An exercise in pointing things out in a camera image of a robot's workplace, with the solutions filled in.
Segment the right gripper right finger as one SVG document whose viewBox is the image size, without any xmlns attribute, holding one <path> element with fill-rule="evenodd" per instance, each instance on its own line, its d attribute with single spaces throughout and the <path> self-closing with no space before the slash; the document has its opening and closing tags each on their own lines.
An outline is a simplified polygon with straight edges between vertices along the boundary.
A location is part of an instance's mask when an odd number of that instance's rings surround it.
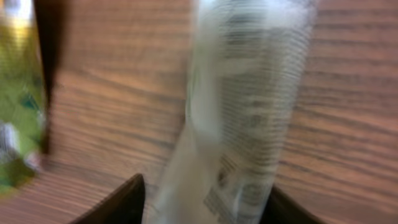
<svg viewBox="0 0 398 224">
<path fill-rule="evenodd" d="M 325 222 L 274 185 L 263 211 L 261 224 L 325 224 Z"/>
</svg>

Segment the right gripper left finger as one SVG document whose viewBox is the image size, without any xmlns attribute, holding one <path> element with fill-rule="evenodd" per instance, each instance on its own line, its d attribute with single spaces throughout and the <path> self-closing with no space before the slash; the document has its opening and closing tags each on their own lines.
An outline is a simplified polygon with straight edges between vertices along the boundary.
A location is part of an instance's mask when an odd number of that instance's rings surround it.
<svg viewBox="0 0 398 224">
<path fill-rule="evenodd" d="M 145 200 L 144 177 L 136 174 L 72 223 L 141 224 Z"/>
</svg>

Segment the green tea carton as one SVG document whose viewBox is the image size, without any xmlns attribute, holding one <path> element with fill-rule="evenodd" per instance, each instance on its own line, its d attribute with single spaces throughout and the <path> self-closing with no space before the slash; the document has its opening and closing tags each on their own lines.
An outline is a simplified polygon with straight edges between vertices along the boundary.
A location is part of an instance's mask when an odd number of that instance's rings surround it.
<svg viewBox="0 0 398 224">
<path fill-rule="evenodd" d="M 41 169 L 45 83 L 34 18 L 1 13 L 1 196 Z"/>
</svg>

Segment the white tube gold cap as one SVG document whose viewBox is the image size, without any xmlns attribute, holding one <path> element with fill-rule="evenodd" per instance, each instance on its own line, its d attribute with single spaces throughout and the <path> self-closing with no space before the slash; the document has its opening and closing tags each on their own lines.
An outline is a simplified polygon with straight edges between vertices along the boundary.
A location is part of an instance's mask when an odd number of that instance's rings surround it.
<svg viewBox="0 0 398 224">
<path fill-rule="evenodd" d="M 259 223 L 316 1 L 197 1 L 185 125 L 147 223 Z"/>
</svg>

